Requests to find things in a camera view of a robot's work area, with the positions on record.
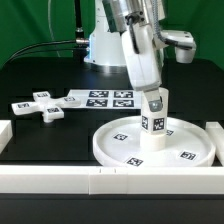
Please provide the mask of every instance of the white cylindrical block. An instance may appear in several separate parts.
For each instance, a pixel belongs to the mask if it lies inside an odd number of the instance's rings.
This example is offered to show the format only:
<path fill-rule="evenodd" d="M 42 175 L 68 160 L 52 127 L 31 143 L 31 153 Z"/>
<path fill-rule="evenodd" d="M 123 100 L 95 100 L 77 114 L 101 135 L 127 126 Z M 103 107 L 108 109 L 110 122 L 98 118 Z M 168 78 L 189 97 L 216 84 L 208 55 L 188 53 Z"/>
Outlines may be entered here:
<path fill-rule="evenodd" d="M 143 150 L 158 151 L 165 148 L 166 134 L 152 135 L 145 131 L 140 133 L 140 147 Z"/>

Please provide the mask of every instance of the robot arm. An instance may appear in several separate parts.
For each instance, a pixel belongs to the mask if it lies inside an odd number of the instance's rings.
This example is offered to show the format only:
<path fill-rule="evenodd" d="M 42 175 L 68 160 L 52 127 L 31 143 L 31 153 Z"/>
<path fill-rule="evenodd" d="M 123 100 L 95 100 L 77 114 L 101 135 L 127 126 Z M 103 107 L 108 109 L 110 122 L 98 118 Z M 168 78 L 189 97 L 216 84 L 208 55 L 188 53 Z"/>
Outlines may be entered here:
<path fill-rule="evenodd" d="M 103 5 L 110 31 L 121 33 L 134 90 L 151 91 L 159 88 L 159 49 L 173 45 L 178 62 L 192 61 L 196 45 L 189 33 L 160 31 L 158 21 L 164 18 L 161 0 L 103 0 Z"/>
<path fill-rule="evenodd" d="M 164 17 L 161 0 L 102 2 L 110 31 L 120 32 L 132 87 L 143 92 L 140 145 L 161 150 L 166 141 L 168 91 L 159 88 L 163 63 L 159 51 L 172 45 L 177 61 L 190 63 L 196 49 L 193 37 L 188 32 L 160 31 L 159 19 Z"/>

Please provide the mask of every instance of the black table surface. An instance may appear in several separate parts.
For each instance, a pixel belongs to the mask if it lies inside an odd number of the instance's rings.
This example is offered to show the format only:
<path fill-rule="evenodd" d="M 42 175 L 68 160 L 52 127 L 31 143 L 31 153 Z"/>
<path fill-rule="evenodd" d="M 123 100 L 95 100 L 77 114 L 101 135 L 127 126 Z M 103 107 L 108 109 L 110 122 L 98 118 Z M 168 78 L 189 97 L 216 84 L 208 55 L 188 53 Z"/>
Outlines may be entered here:
<path fill-rule="evenodd" d="M 204 127 L 224 120 L 224 72 L 208 60 L 184 65 L 166 60 L 163 87 L 170 92 L 169 116 Z M 14 137 L 0 164 L 99 165 L 92 137 L 103 124 L 139 110 L 65 111 L 45 124 L 38 113 L 15 116 L 11 103 L 53 98 L 70 89 L 131 89 L 127 74 L 93 72 L 70 58 L 19 59 L 0 71 L 0 120 L 12 120 Z M 9 195 L 0 194 L 0 219 L 11 223 L 223 223 L 223 195 Z"/>
<path fill-rule="evenodd" d="M 224 120 L 224 72 L 207 60 L 192 64 L 165 61 L 163 87 L 169 90 L 169 116 L 201 127 Z M 33 101 L 33 92 L 49 91 L 52 98 L 71 89 L 132 89 L 127 74 L 103 74 L 72 58 L 26 58 L 0 72 L 0 119 L 13 122 L 14 137 L 0 155 L 0 164 L 99 165 L 92 137 L 103 124 L 140 110 L 65 109 L 65 118 L 51 124 L 42 114 L 15 116 L 11 104 Z"/>

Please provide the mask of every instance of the white platform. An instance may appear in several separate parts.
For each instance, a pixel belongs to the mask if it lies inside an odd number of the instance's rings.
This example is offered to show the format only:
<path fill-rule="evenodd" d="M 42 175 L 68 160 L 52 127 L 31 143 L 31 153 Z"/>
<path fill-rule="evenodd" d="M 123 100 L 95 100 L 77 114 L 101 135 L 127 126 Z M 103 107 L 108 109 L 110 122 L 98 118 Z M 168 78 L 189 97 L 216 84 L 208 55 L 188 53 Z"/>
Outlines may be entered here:
<path fill-rule="evenodd" d="M 141 116 L 126 117 L 100 127 L 93 137 L 93 152 L 103 166 L 193 167 L 211 166 L 215 146 L 208 134 L 191 123 L 168 118 L 165 148 L 140 147 Z"/>

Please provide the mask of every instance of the white robot body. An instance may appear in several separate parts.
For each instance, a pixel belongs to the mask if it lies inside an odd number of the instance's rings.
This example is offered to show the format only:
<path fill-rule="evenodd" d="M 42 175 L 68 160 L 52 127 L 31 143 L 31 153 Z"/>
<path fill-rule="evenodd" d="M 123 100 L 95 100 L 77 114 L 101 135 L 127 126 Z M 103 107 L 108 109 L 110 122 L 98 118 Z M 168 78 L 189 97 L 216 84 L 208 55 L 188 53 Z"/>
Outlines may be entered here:
<path fill-rule="evenodd" d="M 136 91 L 158 89 L 161 85 L 160 71 L 156 60 L 156 50 L 152 44 L 152 29 L 150 26 L 135 27 L 136 40 L 140 54 L 132 47 L 131 35 L 125 31 L 122 35 L 123 50 L 132 87 Z"/>
<path fill-rule="evenodd" d="M 119 32 L 111 33 L 102 5 L 102 0 L 96 0 L 96 27 L 90 35 L 89 55 L 85 62 L 91 68 L 107 73 L 126 72 L 121 37 Z"/>

